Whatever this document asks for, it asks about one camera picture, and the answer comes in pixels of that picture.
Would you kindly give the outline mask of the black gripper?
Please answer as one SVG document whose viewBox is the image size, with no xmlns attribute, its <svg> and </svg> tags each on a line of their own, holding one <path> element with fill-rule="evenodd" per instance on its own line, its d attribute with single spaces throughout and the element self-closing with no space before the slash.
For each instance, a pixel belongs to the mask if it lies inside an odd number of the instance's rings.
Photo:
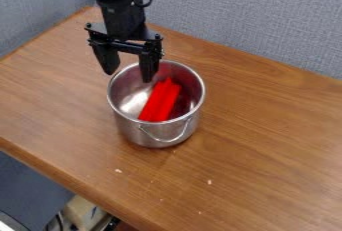
<svg viewBox="0 0 342 231">
<path fill-rule="evenodd" d="M 162 36 L 146 26 L 144 8 L 151 2 L 143 0 L 96 0 L 103 22 L 88 23 L 88 43 L 107 75 L 120 65 L 118 52 L 139 55 L 139 67 L 144 83 L 152 81 L 163 56 Z"/>
</svg>

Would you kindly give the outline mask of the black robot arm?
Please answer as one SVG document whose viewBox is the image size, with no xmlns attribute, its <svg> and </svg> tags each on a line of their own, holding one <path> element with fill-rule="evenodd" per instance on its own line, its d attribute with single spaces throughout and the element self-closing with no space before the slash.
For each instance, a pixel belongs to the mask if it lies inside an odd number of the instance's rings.
<svg viewBox="0 0 342 231">
<path fill-rule="evenodd" d="M 144 83 L 152 81 L 163 58 L 162 35 L 146 25 L 144 8 L 152 0 L 96 0 L 103 23 L 87 23 L 88 45 L 102 69 L 112 75 L 120 65 L 119 53 L 139 56 L 139 68 Z"/>
</svg>

